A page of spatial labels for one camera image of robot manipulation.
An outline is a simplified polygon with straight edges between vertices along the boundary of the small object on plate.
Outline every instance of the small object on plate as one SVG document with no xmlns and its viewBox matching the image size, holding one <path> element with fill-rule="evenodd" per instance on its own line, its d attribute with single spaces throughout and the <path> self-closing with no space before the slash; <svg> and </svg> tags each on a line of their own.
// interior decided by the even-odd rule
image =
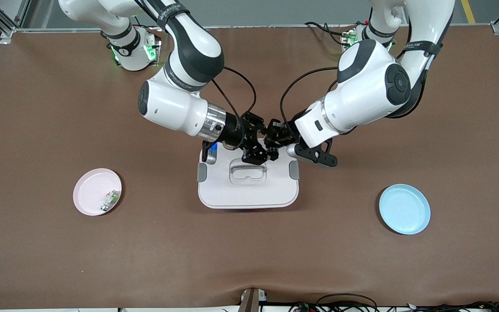
<svg viewBox="0 0 499 312">
<path fill-rule="evenodd" d="M 416 188 L 394 184 L 380 196 L 380 215 L 394 231 L 411 235 L 423 231 L 430 221 L 430 206 Z"/>
<path fill-rule="evenodd" d="M 120 192 L 113 190 L 107 195 L 105 195 L 105 200 L 103 201 L 103 204 L 101 204 L 100 209 L 107 212 L 109 209 L 111 209 L 118 201 L 119 201 L 119 196 Z"/>
<path fill-rule="evenodd" d="M 115 172 L 105 168 L 94 169 L 78 180 L 73 191 L 73 202 L 84 215 L 103 215 L 119 201 L 122 189 Z"/>
</svg>

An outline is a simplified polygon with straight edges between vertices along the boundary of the table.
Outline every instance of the table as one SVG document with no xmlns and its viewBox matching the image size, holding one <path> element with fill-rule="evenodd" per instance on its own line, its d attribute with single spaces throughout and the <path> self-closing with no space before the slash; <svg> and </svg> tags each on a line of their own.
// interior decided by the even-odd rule
<svg viewBox="0 0 499 312">
<path fill-rule="evenodd" d="M 316 29 L 212 33 L 226 65 L 255 84 L 265 120 L 280 117 L 293 79 L 340 55 Z M 0 47 L 0 309 L 219 306 L 250 286 L 270 301 L 330 292 L 385 306 L 499 301 L 499 36 L 452 26 L 444 44 L 420 107 L 336 138 L 334 169 L 301 164 L 293 205 L 214 211 L 198 199 L 200 141 L 137 110 L 158 68 L 116 67 L 97 33 L 14 34 Z M 287 115 L 334 78 L 300 81 Z M 225 71 L 217 81 L 240 111 L 251 103 L 242 79 Z M 227 107 L 212 86 L 202 97 Z M 121 176 L 121 202 L 81 215 L 73 187 L 101 167 Z M 429 199 L 418 235 L 379 219 L 379 195 L 396 183 Z"/>
</svg>

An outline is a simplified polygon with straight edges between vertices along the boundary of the black strap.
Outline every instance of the black strap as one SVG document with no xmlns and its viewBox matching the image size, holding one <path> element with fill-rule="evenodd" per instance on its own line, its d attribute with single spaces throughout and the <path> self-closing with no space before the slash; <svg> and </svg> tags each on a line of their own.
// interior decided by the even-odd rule
<svg viewBox="0 0 499 312">
<path fill-rule="evenodd" d="M 134 49 L 140 45 L 140 41 L 141 41 L 141 35 L 138 31 L 136 31 L 136 37 L 134 37 L 134 40 L 132 40 L 132 42 L 130 42 L 129 44 L 122 47 L 119 47 L 118 45 L 115 44 L 111 44 L 111 46 L 113 46 L 113 50 L 119 53 L 119 55 L 131 56 L 132 51 L 134 51 Z"/>
<path fill-rule="evenodd" d="M 371 24 L 371 21 L 369 20 L 369 23 L 367 24 L 367 26 L 369 27 L 369 30 L 371 30 L 371 32 L 373 34 L 375 34 L 375 36 L 378 36 L 380 38 L 390 38 L 390 37 L 394 37 L 394 35 L 396 34 L 397 30 L 393 33 L 383 33 L 383 32 L 380 32 L 378 30 L 376 30 L 373 25 Z"/>
<path fill-rule="evenodd" d="M 132 23 L 130 23 L 128 25 L 128 27 L 126 28 L 125 31 L 121 32 L 120 34 L 105 34 L 103 31 L 101 32 L 101 37 L 105 38 L 105 39 L 121 39 L 121 38 L 124 38 L 126 36 L 128 36 L 128 34 L 130 33 L 130 31 L 132 30 Z"/>
<path fill-rule="evenodd" d="M 167 75 L 168 79 L 170 79 L 172 82 L 174 82 L 175 85 L 178 85 L 182 89 L 184 89 L 186 91 L 189 91 L 189 92 L 201 91 L 205 87 L 205 85 L 202 85 L 202 86 L 198 87 L 198 86 L 190 85 L 190 84 L 185 83 L 184 81 L 182 81 L 182 79 L 180 79 L 174 73 L 174 71 L 172 71 L 172 68 L 171 68 L 171 65 L 170 65 L 170 61 L 169 61 L 170 58 L 171 58 L 171 56 L 169 55 L 167 61 L 165 62 L 165 74 Z"/>
<path fill-rule="evenodd" d="M 363 39 L 371 39 L 371 38 L 369 38 L 369 35 L 367 34 L 367 27 L 364 27 L 364 28 L 363 28 L 363 31 L 362 31 L 362 33 L 361 33 L 361 37 L 362 37 Z M 387 42 L 383 43 L 382 45 L 383 45 L 385 48 L 388 48 L 388 46 L 390 45 L 390 42 L 391 42 L 391 41 L 392 41 L 392 40 L 387 41 Z"/>
<path fill-rule="evenodd" d="M 442 49 L 442 45 L 437 45 L 430 41 L 414 41 L 408 42 L 404 46 L 403 51 L 424 51 L 425 57 L 430 57 L 431 55 L 436 56 L 438 52 Z"/>
<path fill-rule="evenodd" d="M 190 11 L 182 3 L 173 3 L 170 6 L 166 6 L 159 16 L 157 16 L 157 26 L 162 30 L 165 30 L 165 26 L 170 18 L 173 18 L 181 13 L 189 13 Z"/>
</svg>

